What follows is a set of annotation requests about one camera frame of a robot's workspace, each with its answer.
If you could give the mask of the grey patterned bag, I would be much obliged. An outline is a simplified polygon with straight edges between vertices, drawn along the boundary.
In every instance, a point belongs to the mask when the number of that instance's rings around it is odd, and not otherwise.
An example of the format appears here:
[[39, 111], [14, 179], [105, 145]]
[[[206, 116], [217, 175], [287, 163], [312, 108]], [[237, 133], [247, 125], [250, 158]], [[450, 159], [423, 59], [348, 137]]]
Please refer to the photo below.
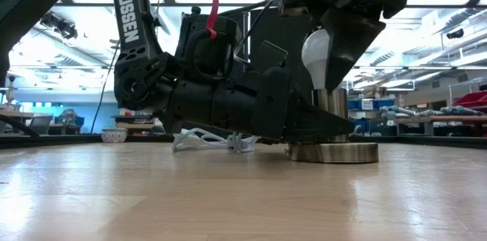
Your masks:
[[56, 122], [67, 126], [83, 126], [84, 117], [78, 116], [73, 109], [65, 109], [57, 117]]

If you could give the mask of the red plastic bin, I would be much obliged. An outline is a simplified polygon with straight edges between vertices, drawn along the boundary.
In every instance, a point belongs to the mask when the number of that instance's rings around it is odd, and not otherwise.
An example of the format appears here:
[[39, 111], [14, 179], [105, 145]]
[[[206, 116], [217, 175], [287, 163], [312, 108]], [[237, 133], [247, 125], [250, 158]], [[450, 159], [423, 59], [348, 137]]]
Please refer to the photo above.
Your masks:
[[466, 114], [487, 114], [487, 91], [466, 94], [453, 103], [453, 108]]

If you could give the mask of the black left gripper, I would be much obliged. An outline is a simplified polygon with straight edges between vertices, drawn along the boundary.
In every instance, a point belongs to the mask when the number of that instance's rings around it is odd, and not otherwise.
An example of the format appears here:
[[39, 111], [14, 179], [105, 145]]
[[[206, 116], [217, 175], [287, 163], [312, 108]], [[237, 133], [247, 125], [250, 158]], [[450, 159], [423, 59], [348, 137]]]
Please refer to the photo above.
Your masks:
[[220, 78], [203, 84], [209, 86], [203, 124], [214, 128], [305, 144], [348, 135], [354, 129], [353, 123], [339, 114], [332, 91], [313, 90], [313, 102], [308, 103], [297, 87], [291, 90], [292, 71], [288, 68], [247, 73], [234, 83]]

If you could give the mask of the dark mesh chair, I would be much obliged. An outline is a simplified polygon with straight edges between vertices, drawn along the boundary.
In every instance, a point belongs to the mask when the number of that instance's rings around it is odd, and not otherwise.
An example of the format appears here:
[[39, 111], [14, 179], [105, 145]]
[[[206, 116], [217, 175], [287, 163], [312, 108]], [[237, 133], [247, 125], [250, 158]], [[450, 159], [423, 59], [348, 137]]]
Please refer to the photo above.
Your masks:
[[29, 127], [39, 135], [47, 135], [52, 119], [51, 115], [34, 116], [30, 121]]

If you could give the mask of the wooden workbench with parts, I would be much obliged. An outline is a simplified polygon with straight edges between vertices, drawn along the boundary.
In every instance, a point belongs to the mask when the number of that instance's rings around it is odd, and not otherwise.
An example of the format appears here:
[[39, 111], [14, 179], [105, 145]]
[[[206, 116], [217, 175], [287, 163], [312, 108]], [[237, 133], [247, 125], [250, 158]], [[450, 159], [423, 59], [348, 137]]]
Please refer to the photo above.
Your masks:
[[403, 126], [411, 123], [423, 123], [426, 136], [434, 136], [434, 122], [461, 122], [473, 125], [477, 134], [482, 136], [482, 128], [487, 125], [487, 116], [413, 116], [394, 119], [397, 133], [403, 133]]

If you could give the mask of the white globe lightbulb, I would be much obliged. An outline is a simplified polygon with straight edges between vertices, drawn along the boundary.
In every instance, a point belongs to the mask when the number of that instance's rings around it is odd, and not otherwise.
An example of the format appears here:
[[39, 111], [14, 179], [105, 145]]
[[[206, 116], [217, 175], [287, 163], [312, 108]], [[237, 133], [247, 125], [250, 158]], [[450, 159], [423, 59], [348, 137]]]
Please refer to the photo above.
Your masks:
[[325, 29], [314, 31], [301, 49], [301, 60], [310, 74], [315, 90], [326, 86], [326, 73], [329, 58], [329, 34]]

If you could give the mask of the row of blue bins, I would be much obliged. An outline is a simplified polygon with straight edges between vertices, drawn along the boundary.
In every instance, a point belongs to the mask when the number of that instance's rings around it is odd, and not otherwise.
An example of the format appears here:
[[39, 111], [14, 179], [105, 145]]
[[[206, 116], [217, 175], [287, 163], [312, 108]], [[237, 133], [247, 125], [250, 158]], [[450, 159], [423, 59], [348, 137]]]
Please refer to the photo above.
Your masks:
[[356, 99], [348, 100], [349, 110], [359, 111], [371, 111], [379, 110], [382, 106], [393, 106], [395, 104], [394, 99]]

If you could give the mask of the brown desk with black leg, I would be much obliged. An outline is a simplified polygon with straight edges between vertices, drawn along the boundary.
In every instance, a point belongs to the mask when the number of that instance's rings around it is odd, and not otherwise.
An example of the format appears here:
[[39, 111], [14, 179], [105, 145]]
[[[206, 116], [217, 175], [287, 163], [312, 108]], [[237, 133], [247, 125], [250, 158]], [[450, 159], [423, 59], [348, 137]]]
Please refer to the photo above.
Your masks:
[[32, 128], [24, 124], [25, 119], [32, 119], [33, 113], [23, 113], [18, 111], [11, 111], [6, 109], [0, 109], [0, 122], [11, 125], [23, 133], [33, 138], [38, 138], [40, 135]]

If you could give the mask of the red zip tie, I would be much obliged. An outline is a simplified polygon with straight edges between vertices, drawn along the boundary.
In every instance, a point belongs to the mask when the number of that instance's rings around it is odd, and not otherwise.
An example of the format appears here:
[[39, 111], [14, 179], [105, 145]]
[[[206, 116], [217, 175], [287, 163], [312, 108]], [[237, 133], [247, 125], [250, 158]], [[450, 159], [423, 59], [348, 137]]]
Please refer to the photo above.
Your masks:
[[219, 0], [212, 0], [212, 9], [206, 21], [205, 29], [209, 32], [209, 38], [214, 40], [217, 37], [217, 32], [214, 25], [218, 19]]

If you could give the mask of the low shelf with books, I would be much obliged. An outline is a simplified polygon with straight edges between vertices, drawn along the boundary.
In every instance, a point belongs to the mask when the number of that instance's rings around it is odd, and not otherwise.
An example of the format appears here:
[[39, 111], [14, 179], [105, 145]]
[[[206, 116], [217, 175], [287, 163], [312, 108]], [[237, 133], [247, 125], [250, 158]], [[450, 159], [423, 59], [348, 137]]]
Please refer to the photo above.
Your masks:
[[111, 118], [114, 119], [117, 128], [127, 130], [150, 130], [155, 126], [162, 126], [161, 121], [151, 113], [127, 109], [121, 109], [117, 115], [111, 116]]

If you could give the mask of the small patterned ceramic bowl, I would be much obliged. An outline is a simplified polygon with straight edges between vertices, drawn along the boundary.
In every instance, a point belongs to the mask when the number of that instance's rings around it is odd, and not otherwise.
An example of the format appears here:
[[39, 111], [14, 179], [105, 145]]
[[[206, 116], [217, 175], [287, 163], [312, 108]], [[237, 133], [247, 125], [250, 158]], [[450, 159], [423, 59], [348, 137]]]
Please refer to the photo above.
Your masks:
[[104, 143], [123, 143], [127, 131], [125, 128], [103, 128], [100, 136]]

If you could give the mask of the black aluminium table frame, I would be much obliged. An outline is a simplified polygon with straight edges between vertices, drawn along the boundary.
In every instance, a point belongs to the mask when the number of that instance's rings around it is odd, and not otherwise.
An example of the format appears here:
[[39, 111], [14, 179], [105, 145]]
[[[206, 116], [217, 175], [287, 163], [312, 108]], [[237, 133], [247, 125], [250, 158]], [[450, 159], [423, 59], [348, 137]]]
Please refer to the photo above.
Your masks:
[[[417, 144], [442, 147], [460, 147], [487, 150], [487, 138], [478, 137], [437, 137], [437, 136], [383, 136], [383, 137], [351, 137], [351, 142], [358, 143], [391, 143], [391, 144]], [[53, 145], [90, 144], [101, 143], [100, 135], [44, 135], [30, 136], [0, 136], [0, 150], [44, 147]]]

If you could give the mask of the brass lamp socket base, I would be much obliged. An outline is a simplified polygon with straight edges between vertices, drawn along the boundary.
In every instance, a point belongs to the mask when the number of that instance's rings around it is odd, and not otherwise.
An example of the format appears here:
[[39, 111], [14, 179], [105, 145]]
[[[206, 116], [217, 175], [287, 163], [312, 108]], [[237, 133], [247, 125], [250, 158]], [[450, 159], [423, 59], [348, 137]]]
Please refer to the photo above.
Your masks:
[[[320, 109], [348, 119], [346, 90], [337, 87], [329, 92], [316, 89], [312, 93], [312, 103]], [[311, 163], [377, 163], [379, 161], [377, 143], [352, 143], [349, 134], [328, 138], [323, 143], [289, 144], [287, 154], [293, 161]]]

